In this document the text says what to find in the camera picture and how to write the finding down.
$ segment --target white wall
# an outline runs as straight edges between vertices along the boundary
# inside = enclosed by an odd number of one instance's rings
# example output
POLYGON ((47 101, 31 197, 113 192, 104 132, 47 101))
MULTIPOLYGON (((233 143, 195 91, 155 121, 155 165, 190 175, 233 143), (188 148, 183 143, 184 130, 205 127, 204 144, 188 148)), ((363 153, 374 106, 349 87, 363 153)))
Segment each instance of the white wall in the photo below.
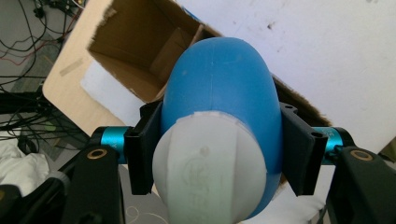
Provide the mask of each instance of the white wall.
POLYGON ((253 45, 358 146, 378 152, 396 135, 396 1, 177 1, 253 45))

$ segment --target cardboard box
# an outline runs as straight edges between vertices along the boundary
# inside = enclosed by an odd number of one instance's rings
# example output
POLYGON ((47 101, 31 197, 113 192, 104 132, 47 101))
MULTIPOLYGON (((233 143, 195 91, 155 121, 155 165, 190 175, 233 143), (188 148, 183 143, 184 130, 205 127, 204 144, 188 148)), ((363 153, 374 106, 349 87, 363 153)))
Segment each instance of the cardboard box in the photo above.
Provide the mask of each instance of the cardboard box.
POLYGON ((219 36, 171 0, 114 0, 89 52, 145 103, 163 97, 180 55, 193 43, 219 36))

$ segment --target white plastic cap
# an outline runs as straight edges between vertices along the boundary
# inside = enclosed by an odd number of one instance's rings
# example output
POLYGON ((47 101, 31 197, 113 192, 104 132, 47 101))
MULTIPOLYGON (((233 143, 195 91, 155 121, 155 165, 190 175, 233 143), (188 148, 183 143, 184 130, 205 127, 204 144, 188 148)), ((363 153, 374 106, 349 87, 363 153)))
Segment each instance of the white plastic cap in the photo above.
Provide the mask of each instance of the white plastic cap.
POLYGON ((259 204, 266 168, 243 123, 210 111, 179 119, 163 135, 153 175, 171 223, 235 223, 259 204))

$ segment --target blue egg-shaped object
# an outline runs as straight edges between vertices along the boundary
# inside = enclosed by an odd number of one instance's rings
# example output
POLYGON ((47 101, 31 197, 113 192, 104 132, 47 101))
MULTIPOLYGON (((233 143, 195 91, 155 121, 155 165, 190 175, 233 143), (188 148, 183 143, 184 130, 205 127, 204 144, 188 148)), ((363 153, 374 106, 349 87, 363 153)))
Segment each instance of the blue egg-shaped object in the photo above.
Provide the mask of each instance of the blue egg-shaped object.
POLYGON ((256 137, 267 177, 256 216, 273 198, 282 167, 282 122, 274 81, 261 55, 230 37, 202 40, 187 49, 169 78, 162 132, 199 111, 222 111, 241 120, 256 137))

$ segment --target white cloth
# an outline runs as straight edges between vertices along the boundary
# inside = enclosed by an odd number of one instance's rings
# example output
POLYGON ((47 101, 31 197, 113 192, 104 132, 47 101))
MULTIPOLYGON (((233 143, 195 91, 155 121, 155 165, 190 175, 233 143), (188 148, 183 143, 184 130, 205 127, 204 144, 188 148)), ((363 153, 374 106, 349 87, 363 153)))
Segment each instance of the white cloth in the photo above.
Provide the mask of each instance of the white cloth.
MULTIPOLYGON (((0 136, 10 135, 0 132, 0 136)), ((15 138, 0 141, 0 185, 16 185, 24 197, 44 182, 49 171, 43 154, 24 155, 15 138)))

